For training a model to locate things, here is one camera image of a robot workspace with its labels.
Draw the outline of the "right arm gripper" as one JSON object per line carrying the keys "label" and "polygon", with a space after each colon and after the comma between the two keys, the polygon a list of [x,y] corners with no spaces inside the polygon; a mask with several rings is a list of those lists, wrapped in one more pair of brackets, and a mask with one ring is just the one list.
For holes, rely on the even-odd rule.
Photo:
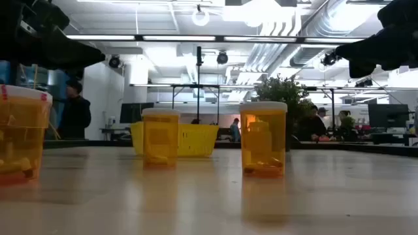
{"label": "right arm gripper", "polygon": [[[349,61],[349,76],[363,78],[377,65],[383,70],[399,66],[417,68],[417,0],[393,0],[378,12],[383,29],[367,39],[345,44],[335,54]],[[393,58],[394,47],[399,51]]]}

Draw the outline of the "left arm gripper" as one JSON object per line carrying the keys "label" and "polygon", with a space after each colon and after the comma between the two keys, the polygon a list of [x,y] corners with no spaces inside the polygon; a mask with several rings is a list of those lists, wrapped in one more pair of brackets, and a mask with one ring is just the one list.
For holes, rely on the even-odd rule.
{"label": "left arm gripper", "polygon": [[1,59],[35,63],[46,59],[83,80],[84,68],[105,60],[99,49],[67,38],[69,18],[51,0],[1,0]]}

